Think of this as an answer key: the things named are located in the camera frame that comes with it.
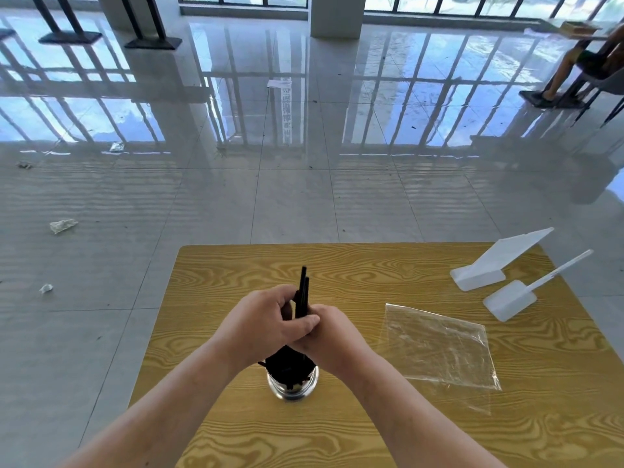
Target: table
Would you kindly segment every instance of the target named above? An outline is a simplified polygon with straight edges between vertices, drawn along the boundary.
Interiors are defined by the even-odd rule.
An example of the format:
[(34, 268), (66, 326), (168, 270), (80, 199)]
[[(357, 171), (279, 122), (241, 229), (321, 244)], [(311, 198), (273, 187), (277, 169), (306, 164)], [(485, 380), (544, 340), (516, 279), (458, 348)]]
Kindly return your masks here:
[[(453, 391), (415, 385), (511, 467), (621, 467), (624, 367), (561, 277), (506, 323), (482, 300), (509, 280), (553, 269), (538, 246), (505, 269), (508, 281), (460, 291), (449, 271), (491, 243), (185, 246), (176, 259), (131, 404), (217, 329), (248, 291), (298, 283), (308, 267), (310, 302), (340, 307), (375, 343), (386, 302), (486, 326), (502, 391), (463, 403)], [(321, 372), (314, 393), (286, 403), (258, 365), (223, 392), (179, 467), (393, 466), (353, 395)]]
[[(609, 38), (609, 35), (612, 31), (618, 26), (618, 23), (612, 22), (588, 22), (590, 25), (597, 27), (598, 30), (592, 34), (576, 34), (573, 35), (568, 31), (561, 30), (561, 25), (565, 22), (562, 19), (543, 19), (542, 22), (547, 25), (548, 30), (552, 32), (558, 33), (559, 35), (571, 39), (576, 40), (575, 47), (582, 47), (586, 49), (592, 41), (606, 41)], [(609, 54), (613, 50), (614, 46), (603, 46), (603, 48), (599, 49), (599, 53)], [(550, 78), (546, 86), (544, 86), (544, 90), (548, 90), (552, 85), (554, 79)], [(583, 80), (582, 76), (578, 76), (577, 79), (572, 82), (572, 85), (569, 86), (566, 91), (558, 97), (557, 101), (551, 107), (540, 107), (540, 108), (553, 108), (553, 109), (582, 109), (585, 106), (585, 102), (581, 99), (577, 98), (576, 95), (579, 93), (581, 87), (585, 84), (585, 80)], [(533, 90), (521, 90), (519, 95), (524, 98), (526, 101), (531, 103), (534, 107), (538, 105), (538, 100), (534, 98), (531, 94), (533, 94)]]

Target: chair leg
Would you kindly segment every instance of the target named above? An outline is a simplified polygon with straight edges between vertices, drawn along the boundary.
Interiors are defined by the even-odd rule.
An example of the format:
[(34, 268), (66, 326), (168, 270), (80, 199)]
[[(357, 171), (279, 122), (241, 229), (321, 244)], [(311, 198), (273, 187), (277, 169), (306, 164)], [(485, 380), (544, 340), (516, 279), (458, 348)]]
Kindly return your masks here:
[(591, 97), (589, 99), (588, 102), (585, 103), (585, 106), (583, 107), (583, 109), (580, 111), (580, 113), (578, 114), (578, 117), (576, 118), (576, 120), (574, 120), (574, 123), (572, 124), (572, 126), (577, 124), (577, 121), (580, 120), (580, 117), (582, 117), (585, 112), (589, 109), (589, 107), (591, 106), (591, 104), (593, 103), (594, 100), (596, 100), (596, 97), (600, 95), (600, 90), (598, 90), (596, 93), (594, 93), (593, 97)]
[(609, 113), (609, 116), (604, 119), (604, 122), (602, 125), (600, 125), (600, 128), (602, 128), (604, 125), (610, 122), (613, 118), (618, 116), (622, 110), (624, 110), (624, 97), (622, 97), (622, 99), (618, 102), (618, 104), (615, 105), (615, 108), (611, 110), (611, 113)]

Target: white pillar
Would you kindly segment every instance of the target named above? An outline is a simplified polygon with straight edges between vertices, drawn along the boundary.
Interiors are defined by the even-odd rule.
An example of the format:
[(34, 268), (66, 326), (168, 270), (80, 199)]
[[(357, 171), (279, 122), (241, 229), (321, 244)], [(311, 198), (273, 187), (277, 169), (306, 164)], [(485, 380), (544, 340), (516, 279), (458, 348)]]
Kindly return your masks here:
[[(125, 12), (121, 0), (98, 0), (106, 20), (111, 27), (118, 31), (131, 33), (134, 35), (130, 19)], [(156, 7), (160, 13), (163, 26), (168, 36), (175, 36), (183, 30), (182, 16), (180, 15), (180, 5), (178, 0), (155, 0)], [(150, 9), (145, 0), (130, 0), (137, 17), (138, 26), (143, 31), (144, 36), (156, 36), (156, 28), (152, 21)]]
[(359, 39), (366, 0), (309, 0), (310, 36)]

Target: white plastic stand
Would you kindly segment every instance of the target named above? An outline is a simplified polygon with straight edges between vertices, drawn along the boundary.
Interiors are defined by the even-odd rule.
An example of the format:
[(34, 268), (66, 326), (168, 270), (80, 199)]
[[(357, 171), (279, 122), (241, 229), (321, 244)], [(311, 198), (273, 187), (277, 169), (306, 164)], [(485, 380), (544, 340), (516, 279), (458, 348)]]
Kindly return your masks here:
[(499, 283), (505, 280), (502, 268), (537, 244), (554, 228), (540, 229), (525, 235), (512, 236), (497, 241), (477, 261), (469, 266), (458, 267), (450, 272), (457, 287), (463, 291), (472, 291), (479, 287)]
[(593, 250), (585, 251), (582, 255), (568, 261), (529, 286), (520, 281), (513, 281), (503, 287), (503, 289), (499, 289), (491, 296), (485, 298), (483, 304), (498, 320), (506, 322), (537, 300), (533, 293), (535, 289), (561, 274), (568, 267), (578, 263), (581, 259), (588, 257), (591, 253), (593, 253)]

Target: glossy floor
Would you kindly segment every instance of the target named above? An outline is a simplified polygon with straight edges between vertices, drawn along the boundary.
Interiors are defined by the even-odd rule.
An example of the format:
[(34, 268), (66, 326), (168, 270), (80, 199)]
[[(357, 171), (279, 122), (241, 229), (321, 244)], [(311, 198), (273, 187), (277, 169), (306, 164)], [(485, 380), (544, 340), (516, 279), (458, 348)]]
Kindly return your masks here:
[[(184, 244), (553, 226), (555, 263), (596, 251), (565, 277), (624, 356), (624, 117), (598, 129), (617, 99), (570, 128), (575, 112), (518, 96), (570, 42), (381, 26), (329, 42), (188, 18), (175, 53), (137, 52), (80, 18), (104, 38), (43, 46), (37, 13), (0, 15), (18, 31), (0, 43), (3, 466), (54, 464), (125, 409)], [(80, 223), (52, 235), (63, 218)]]

